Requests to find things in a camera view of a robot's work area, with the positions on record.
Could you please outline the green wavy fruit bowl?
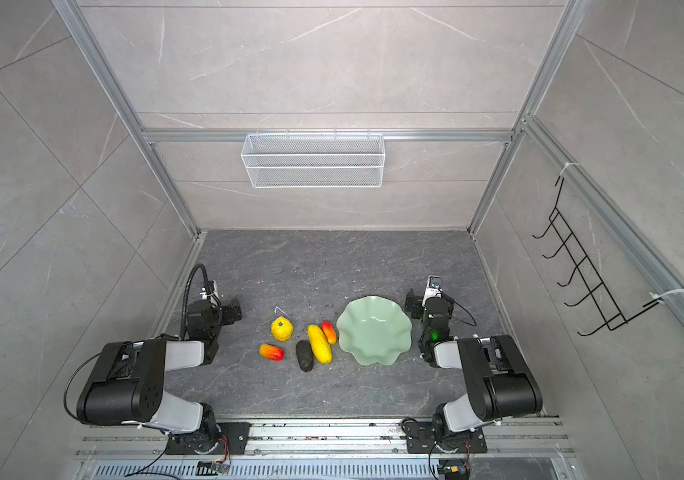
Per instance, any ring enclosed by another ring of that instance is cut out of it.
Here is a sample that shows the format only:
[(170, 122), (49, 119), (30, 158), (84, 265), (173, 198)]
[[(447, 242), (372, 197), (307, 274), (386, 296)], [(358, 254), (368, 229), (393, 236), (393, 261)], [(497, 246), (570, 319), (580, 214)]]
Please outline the green wavy fruit bowl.
[(394, 301), (366, 296), (349, 302), (336, 320), (338, 344), (361, 366), (393, 365), (412, 346), (412, 321)]

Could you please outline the red yellow fake mango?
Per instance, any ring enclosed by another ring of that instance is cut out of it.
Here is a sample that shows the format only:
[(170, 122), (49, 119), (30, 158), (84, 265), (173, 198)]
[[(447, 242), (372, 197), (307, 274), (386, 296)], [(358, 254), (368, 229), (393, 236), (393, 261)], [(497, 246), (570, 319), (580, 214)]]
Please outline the red yellow fake mango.
[(271, 361), (282, 361), (285, 356), (282, 348), (270, 344), (262, 344), (258, 352), (262, 358)]

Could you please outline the yellow fake lemon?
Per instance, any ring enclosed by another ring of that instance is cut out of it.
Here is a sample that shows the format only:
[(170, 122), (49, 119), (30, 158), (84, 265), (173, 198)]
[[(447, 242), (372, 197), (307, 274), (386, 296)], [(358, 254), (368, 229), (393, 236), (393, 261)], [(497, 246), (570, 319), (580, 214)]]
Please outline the yellow fake lemon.
[(286, 342), (292, 338), (293, 324), (285, 317), (276, 318), (271, 324), (271, 335), (279, 342)]

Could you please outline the dark fake avocado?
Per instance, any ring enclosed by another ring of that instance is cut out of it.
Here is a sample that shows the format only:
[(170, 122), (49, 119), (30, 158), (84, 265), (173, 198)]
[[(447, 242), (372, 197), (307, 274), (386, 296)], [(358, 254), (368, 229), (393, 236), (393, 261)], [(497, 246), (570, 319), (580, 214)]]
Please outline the dark fake avocado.
[(301, 340), (296, 344), (295, 355), (298, 365), (303, 372), (310, 372), (313, 369), (315, 357), (307, 340)]

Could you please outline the yellow fake banana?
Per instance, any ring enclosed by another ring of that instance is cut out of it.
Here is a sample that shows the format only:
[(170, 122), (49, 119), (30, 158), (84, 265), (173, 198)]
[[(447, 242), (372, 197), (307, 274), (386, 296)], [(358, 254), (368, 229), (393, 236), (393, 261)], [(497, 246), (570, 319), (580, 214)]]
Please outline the yellow fake banana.
[(315, 358), (321, 364), (329, 364), (333, 359), (332, 350), (322, 328), (317, 325), (310, 325), (307, 329), (307, 335)]

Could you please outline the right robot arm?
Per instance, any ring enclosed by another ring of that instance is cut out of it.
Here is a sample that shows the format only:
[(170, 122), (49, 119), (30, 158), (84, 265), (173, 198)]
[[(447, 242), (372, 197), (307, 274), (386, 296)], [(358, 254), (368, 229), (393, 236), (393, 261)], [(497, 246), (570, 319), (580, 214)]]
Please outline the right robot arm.
[(513, 338), (452, 335), (455, 306), (451, 297), (432, 287), (421, 297), (409, 291), (404, 302), (406, 312), (419, 321), (420, 357), (433, 368), (459, 370), (465, 384), (462, 396), (439, 405), (433, 414), (437, 441), (508, 417), (537, 414), (543, 407), (541, 390)]

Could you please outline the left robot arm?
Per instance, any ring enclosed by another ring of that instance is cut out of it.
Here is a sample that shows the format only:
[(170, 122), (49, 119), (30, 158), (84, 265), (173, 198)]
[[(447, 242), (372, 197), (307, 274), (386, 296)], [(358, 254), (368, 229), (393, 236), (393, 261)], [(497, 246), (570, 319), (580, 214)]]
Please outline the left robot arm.
[(221, 428), (212, 407), (166, 392), (165, 374), (212, 363), (221, 329), (242, 319), (241, 306), (236, 299), (221, 306), (197, 300), (183, 319), (185, 338), (162, 335), (105, 345), (79, 395), (75, 418), (87, 425), (141, 425), (218, 440)]

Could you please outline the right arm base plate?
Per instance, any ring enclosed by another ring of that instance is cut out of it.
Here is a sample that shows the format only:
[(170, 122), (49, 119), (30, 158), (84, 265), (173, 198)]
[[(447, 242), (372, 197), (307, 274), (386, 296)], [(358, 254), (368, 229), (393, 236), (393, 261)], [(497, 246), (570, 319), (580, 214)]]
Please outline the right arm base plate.
[(406, 418), (400, 422), (405, 435), (407, 451), (410, 454), (427, 453), (469, 453), (482, 454), (488, 451), (481, 429), (460, 433), (438, 433), (429, 421)]

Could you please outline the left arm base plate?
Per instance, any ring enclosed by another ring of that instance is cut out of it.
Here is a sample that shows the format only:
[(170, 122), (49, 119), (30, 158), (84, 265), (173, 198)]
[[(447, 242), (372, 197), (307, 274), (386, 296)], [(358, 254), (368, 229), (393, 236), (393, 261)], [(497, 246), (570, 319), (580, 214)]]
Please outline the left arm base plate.
[(245, 453), (252, 424), (224, 422), (213, 433), (201, 427), (186, 434), (171, 434), (165, 449), (166, 455), (241, 455)]

